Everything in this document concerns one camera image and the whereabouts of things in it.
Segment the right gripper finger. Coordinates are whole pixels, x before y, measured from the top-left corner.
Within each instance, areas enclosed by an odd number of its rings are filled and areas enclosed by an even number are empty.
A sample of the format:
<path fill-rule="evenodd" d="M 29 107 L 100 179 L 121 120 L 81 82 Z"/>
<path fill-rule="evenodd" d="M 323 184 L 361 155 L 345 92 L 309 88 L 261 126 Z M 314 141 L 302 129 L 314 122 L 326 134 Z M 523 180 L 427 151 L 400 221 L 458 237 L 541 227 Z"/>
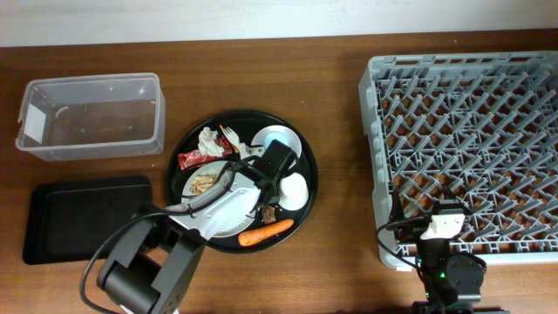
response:
<path fill-rule="evenodd" d="M 403 210 L 400 193 L 397 188 L 394 188 L 391 193 L 391 221 L 401 221 L 405 219 L 405 212 Z"/>
<path fill-rule="evenodd" d="M 462 210 L 463 204 L 458 199 L 458 197 L 452 192 L 449 187 L 444 187 L 443 189 L 444 198 L 442 200 L 442 208 L 443 209 L 455 209 L 455 210 Z"/>

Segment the brown food scrap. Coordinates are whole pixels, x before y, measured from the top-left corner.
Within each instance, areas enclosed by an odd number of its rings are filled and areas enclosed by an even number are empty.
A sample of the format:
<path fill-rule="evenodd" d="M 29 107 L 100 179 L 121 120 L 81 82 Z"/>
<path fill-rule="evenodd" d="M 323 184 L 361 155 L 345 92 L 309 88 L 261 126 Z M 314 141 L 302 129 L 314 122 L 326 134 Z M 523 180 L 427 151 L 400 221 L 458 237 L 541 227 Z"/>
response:
<path fill-rule="evenodd" d="M 276 208 L 270 205 L 265 206 L 262 209 L 262 221 L 266 225 L 270 225 L 276 222 Z"/>

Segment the orange carrot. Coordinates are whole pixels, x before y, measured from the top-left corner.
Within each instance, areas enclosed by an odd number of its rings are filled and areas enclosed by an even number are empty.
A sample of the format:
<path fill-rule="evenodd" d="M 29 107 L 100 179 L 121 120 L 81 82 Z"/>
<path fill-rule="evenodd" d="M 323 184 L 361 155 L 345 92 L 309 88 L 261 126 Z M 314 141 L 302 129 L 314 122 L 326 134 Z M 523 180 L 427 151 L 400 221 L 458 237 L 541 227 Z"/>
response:
<path fill-rule="evenodd" d="M 242 247 L 252 246 L 270 237 L 279 235 L 283 231 L 290 229 L 293 224 L 294 221 L 292 219 L 286 219 L 266 227 L 245 231 L 239 234 L 238 242 Z"/>

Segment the grey plate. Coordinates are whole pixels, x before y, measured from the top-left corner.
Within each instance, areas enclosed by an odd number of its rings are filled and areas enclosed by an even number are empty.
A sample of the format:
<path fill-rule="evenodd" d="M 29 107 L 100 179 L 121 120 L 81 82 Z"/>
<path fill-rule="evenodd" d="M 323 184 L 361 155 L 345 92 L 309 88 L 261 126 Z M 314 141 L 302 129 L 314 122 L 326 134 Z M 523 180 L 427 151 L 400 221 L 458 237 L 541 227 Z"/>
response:
<path fill-rule="evenodd" d="M 205 208 L 192 216 L 176 217 L 182 227 L 197 230 L 207 240 L 237 235 L 255 219 L 254 209 L 261 191 L 240 172 L 233 175 L 231 170 L 227 170 L 218 181 L 217 188 L 209 188 L 200 195 L 190 194 L 190 184 L 195 175 L 211 169 L 221 171 L 225 165 L 224 160 L 214 161 L 195 170 L 187 179 L 181 194 L 181 201 L 188 202 L 192 208 L 200 204 L 200 198 L 209 201 Z"/>

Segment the white napkin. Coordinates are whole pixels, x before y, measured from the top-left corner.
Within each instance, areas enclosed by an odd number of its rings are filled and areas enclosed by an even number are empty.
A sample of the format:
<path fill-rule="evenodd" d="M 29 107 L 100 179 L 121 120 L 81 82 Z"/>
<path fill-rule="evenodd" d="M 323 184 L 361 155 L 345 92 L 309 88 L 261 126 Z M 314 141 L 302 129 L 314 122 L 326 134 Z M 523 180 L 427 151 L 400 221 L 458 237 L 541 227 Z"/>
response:
<path fill-rule="evenodd" d="M 222 157 L 225 149 L 217 144 L 217 132 L 205 126 L 198 136 L 198 149 L 204 156 Z"/>

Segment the rice and pasta leftovers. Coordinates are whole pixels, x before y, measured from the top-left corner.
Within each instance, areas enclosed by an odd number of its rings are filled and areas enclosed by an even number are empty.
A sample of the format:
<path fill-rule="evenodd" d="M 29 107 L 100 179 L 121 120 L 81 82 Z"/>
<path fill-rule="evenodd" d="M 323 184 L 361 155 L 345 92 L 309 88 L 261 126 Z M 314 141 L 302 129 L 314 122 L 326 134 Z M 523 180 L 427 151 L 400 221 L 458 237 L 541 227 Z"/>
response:
<path fill-rule="evenodd" d="M 190 184 L 189 192 L 191 195 L 200 195 L 214 185 L 218 177 L 219 170 L 211 169 L 194 176 L 193 182 Z"/>

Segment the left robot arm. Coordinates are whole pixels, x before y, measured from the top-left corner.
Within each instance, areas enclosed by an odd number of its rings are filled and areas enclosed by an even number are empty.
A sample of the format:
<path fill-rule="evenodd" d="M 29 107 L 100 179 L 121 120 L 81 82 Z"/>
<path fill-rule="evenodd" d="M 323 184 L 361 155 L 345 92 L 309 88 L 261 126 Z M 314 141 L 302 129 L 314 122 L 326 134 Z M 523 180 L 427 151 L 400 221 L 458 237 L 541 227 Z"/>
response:
<path fill-rule="evenodd" d="M 278 201 L 279 182 L 296 160 L 291 148 L 273 140 L 260 156 L 227 162 L 202 194 L 141 209 L 109 236 L 113 248 L 98 287 L 132 313 L 176 312 L 208 242 Z"/>

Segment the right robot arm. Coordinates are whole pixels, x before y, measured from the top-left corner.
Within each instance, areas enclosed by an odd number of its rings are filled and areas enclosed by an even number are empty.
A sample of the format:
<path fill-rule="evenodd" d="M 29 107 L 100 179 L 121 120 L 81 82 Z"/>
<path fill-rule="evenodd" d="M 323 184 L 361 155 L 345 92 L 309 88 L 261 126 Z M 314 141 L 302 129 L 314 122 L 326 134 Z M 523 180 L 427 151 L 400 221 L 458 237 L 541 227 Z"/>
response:
<path fill-rule="evenodd" d="M 429 213 L 406 218 L 399 191 L 391 193 L 392 209 L 388 230 L 401 242 L 416 245 L 414 265 L 425 286 L 425 301 L 412 304 L 411 312 L 473 313 L 481 300 L 480 287 L 487 265 L 470 253 L 453 253 L 451 241 L 468 224 L 471 211 L 446 188 Z"/>

